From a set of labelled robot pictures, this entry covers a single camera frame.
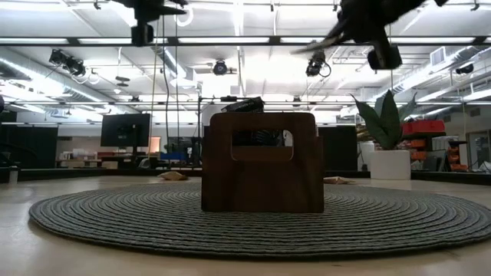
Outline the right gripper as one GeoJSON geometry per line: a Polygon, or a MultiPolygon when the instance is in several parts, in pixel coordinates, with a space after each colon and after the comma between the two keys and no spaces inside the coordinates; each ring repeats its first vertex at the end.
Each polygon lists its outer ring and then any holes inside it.
{"type": "Polygon", "coordinates": [[[304,54],[343,44],[346,40],[356,43],[373,41],[376,31],[397,21],[402,15],[418,8],[425,0],[340,0],[341,10],[337,24],[328,32],[328,37],[303,48],[291,51],[304,54]]]}

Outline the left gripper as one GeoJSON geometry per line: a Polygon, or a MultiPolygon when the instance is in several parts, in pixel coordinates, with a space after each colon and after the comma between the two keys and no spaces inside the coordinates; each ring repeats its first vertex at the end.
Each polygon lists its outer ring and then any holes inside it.
{"type": "Polygon", "coordinates": [[[137,21],[156,21],[164,15],[185,15],[186,10],[166,7],[165,0],[114,0],[125,6],[132,8],[134,17],[137,21]]]}

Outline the dark blueberry tea packet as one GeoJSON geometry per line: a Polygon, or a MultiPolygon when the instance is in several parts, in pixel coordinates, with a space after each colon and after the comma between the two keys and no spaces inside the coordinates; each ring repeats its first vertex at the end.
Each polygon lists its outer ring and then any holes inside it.
{"type": "Polygon", "coordinates": [[[261,97],[249,98],[239,102],[231,103],[221,109],[223,113],[262,113],[264,101],[261,97]]]}

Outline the wooden tea organizer box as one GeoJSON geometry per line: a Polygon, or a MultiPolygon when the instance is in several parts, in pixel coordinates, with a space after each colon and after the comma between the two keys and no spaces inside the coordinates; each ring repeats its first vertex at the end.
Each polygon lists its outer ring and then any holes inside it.
{"type": "Polygon", "coordinates": [[[321,139],[310,113],[216,113],[204,139],[205,212],[321,213],[321,139]],[[234,133],[287,130],[292,146],[235,146],[234,133]]]}

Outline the tan tea packet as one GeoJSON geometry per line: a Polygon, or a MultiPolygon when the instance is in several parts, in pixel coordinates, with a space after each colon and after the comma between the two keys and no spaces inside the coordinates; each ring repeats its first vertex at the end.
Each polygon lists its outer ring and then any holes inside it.
{"type": "Polygon", "coordinates": [[[159,177],[166,181],[184,181],[188,180],[188,176],[183,175],[177,171],[163,172],[159,174],[159,177]]]}

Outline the white cylinder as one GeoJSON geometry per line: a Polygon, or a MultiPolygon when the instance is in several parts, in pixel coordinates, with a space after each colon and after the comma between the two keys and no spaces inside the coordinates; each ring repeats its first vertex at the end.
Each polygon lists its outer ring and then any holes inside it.
{"type": "Polygon", "coordinates": [[[358,170],[371,171],[371,156],[375,151],[375,144],[372,141],[358,142],[358,170]]]}

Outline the black monitor on stand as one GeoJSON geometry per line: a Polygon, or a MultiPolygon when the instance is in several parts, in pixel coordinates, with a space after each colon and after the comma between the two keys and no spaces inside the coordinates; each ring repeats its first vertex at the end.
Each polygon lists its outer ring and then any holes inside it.
{"type": "Polygon", "coordinates": [[[149,146],[150,115],[127,113],[104,115],[101,125],[101,146],[131,147],[131,162],[137,164],[137,148],[149,146]]]}

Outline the red storage bins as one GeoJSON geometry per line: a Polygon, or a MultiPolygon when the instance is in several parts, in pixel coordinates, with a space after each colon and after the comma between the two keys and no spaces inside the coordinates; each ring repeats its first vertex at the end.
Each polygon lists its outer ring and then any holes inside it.
{"type": "Polygon", "coordinates": [[[422,133],[444,133],[445,125],[442,120],[415,120],[402,124],[405,136],[422,133]]]}

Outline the black background robot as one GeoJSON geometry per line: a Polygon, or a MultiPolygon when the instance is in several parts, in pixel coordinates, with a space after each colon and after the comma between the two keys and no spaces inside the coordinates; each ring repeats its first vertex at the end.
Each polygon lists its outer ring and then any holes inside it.
{"type": "Polygon", "coordinates": [[[171,136],[164,146],[165,152],[160,158],[167,161],[177,161],[184,166],[199,166],[201,138],[196,136],[171,136]]]}

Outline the snake plant in white pot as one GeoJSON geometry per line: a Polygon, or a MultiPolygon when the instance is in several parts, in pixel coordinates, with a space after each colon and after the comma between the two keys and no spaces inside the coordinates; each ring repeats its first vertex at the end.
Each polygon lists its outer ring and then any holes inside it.
{"type": "Polygon", "coordinates": [[[391,90],[388,90],[374,107],[353,98],[368,133],[381,148],[371,154],[371,178],[409,180],[410,152],[397,147],[403,137],[403,121],[416,107],[415,97],[401,108],[397,107],[391,90]]]}

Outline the shelf with orange bins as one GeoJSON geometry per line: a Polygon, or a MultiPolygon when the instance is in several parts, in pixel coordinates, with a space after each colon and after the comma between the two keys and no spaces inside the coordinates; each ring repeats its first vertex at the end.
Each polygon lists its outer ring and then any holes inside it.
{"type": "Polygon", "coordinates": [[[461,162],[460,146],[467,141],[458,136],[419,135],[405,141],[410,150],[411,169],[427,172],[465,172],[468,166],[461,162]]]}

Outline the round grey woven mat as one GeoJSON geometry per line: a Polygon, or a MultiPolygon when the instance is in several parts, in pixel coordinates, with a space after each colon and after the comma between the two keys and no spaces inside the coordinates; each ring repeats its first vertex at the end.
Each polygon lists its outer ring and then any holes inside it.
{"type": "Polygon", "coordinates": [[[327,185],[320,213],[205,212],[197,183],[60,195],[30,219],[51,234],[158,255],[329,260],[405,255],[491,241],[491,209],[467,199],[327,185]]]}

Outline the black overhead frame bar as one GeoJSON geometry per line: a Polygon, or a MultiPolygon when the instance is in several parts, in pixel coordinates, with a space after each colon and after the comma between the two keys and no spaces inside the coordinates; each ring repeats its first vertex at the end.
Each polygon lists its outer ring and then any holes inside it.
{"type": "MultiPolygon", "coordinates": [[[[172,36],[155,38],[153,44],[164,46],[303,46],[321,37],[308,36],[172,36]]],[[[491,36],[392,36],[399,46],[491,46],[491,36]]],[[[14,47],[130,47],[130,37],[0,37],[0,46],[14,47]]]]}

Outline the black aluminium table frame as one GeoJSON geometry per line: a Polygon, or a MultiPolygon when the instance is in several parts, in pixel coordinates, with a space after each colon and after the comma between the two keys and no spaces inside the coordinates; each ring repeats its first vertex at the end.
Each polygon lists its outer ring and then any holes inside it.
{"type": "MultiPolygon", "coordinates": [[[[157,169],[19,169],[11,167],[0,167],[0,183],[7,183],[11,172],[18,173],[18,181],[34,181],[34,180],[49,180],[49,179],[70,179],[84,178],[95,176],[157,176],[161,173],[170,172],[170,170],[157,169]]],[[[208,176],[210,172],[205,170],[175,170],[173,172],[182,173],[189,177],[208,176]]],[[[271,172],[266,169],[259,172],[248,172],[244,169],[221,169],[211,172],[224,176],[267,176],[271,172]]],[[[340,176],[349,179],[369,179],[371,173],[368,171],[324,171],[323,177],[340,176]]],[[[427,172],[427,171],[412,171],[411,180],[422,180],[431,182],[451,182],[466,185],[491,186],[491,174],[477,172],[427,172]]]]}

